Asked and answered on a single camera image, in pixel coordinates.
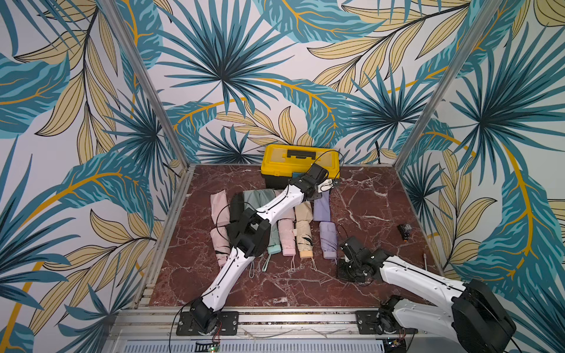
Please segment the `mint sleeved umbrella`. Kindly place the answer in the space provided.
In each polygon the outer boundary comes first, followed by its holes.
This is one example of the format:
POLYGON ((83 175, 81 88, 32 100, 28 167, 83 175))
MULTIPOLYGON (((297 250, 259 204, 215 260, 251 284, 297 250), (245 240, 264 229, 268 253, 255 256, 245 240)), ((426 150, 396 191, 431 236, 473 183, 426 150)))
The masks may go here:
POLYGON ((280 234, 278 228, 274 228, 270 232, 269 245, 267 247, 267 252, 269 254, 279 254, 282 251, 280 234))

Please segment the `lavender umbrella sleeve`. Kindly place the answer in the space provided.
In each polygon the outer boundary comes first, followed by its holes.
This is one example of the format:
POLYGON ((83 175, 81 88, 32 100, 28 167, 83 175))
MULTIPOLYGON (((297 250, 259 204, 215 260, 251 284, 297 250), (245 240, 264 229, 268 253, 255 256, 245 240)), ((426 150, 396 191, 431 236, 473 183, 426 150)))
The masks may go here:
POLYGON ((319 199, 313 202, 313 220, 315 222, 330 222, 330 192, 325 191, 319 199))

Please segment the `mint umbrella sleeve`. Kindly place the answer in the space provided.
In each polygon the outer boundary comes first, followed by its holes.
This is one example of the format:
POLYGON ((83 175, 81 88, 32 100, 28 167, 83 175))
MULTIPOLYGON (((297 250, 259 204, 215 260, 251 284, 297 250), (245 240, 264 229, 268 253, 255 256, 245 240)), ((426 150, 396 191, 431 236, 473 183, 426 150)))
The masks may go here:
POLYGON ((272 189, 263 189, 244 191, 243 196, 245 203, 257 210, 272 201, 276 197, 276 193, 272 189))

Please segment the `beige umbrella sleeve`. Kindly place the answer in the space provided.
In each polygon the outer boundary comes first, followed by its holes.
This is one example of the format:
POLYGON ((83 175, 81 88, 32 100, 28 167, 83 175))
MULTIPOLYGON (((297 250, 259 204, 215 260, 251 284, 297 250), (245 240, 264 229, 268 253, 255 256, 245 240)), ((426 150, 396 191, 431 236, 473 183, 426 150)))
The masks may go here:
POLYGON ((312 222, 313 209, 310 202, 303 202, 294 208, 296 222, 312 222))

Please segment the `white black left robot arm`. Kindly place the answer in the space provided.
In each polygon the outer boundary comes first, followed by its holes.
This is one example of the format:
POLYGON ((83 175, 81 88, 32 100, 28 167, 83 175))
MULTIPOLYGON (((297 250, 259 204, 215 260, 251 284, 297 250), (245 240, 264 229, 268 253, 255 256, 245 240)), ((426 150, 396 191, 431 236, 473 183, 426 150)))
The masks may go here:
POLYGON ((322 197, 322 188, 332 188, 329 171, 314 163, 300 176, 290 179, 286 188, 266 205, 246 208, 232 226, 232 249, 227 262, 210 287, 190 303, 188 313, 197 330, 209 334, 219 326, 219 313, 246 267, 268 248, 271 228, 287 211, 306 201, 322 197))

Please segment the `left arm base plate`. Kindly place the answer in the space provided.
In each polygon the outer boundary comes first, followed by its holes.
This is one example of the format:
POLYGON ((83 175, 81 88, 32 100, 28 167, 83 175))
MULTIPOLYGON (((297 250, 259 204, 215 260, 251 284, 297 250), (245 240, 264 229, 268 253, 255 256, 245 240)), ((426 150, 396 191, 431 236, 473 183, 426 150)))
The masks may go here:
POLYGON ((220 311, 203 316, 192 311, 180 314, 176 328, 178 336, 212 336, 215 334, 235 336, 238 332, 239 312, 220 311))

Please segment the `pink umbrella sleeve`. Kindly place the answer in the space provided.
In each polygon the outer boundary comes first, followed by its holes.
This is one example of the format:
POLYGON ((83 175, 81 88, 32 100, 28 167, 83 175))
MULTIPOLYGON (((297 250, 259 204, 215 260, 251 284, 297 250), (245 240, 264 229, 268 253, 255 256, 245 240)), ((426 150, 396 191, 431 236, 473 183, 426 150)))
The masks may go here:
POLYGON ((224 227, 230 223, 230 212, 226 191, 220 191, 210 196, 211 217, 217 227, 224 227))
POLYGON ((281 214, 280 219, 290 219, 294 221, 296 219, 294 208, 288 208, 288 210, 281 214))

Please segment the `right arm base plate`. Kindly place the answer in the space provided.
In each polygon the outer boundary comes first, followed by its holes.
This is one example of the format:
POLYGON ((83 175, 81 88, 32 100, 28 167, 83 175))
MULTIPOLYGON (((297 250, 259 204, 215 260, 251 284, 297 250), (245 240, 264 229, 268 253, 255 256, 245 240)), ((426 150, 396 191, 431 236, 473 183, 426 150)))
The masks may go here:
POLYGON ((361 335, 416 334, 418 329, 402 327, 390 310, 358 310, 355 320, 361 335))

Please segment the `pink sleeved umbrella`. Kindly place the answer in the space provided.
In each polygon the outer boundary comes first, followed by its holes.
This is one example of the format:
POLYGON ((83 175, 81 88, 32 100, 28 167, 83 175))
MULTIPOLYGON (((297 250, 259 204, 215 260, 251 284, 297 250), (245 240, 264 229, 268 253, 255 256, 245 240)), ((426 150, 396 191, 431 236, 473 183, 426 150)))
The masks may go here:
POLYGON ((281 219, 278 222, 280 243, 282 253, 286 257, 294 257, 296 254, 296 238, 294 235, 294 221, 291 219, 281 219))

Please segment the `lavender sleeved umbrella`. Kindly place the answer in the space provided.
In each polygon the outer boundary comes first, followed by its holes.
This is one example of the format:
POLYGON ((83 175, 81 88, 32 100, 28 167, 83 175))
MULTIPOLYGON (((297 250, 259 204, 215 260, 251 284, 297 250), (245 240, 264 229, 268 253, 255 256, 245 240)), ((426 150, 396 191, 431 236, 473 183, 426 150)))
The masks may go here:
POLYGON ((336 260, 338 258, 338 235, 335 224, 332 222, 320 222, 319 235, 323 258, 336 260))

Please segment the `beige sleeved umbrella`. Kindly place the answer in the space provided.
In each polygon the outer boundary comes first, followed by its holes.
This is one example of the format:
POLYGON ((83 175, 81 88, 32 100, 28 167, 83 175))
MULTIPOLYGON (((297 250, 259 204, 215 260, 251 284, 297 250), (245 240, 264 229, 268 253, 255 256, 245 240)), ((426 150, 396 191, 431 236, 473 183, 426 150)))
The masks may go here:
POLYGON ((297 250, 301 258, 313 258, 313 240, 310 222, 299 221, 296 223, 297 250))

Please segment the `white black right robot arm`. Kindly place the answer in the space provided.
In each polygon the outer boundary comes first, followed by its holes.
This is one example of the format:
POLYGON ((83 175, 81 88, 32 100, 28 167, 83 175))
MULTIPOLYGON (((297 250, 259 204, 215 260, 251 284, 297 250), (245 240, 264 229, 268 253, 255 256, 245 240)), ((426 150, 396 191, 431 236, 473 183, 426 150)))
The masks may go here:
POLYGON ((371 251, 354 237, 340 245, 338 278, 357 285, 387 283, 425 300, 394 295, 375 310, 356 312, 360 334, 428 332, 466 352, 506 352, 516 325, 483 282, 448 279, 410 264, 384 249, 371 251))

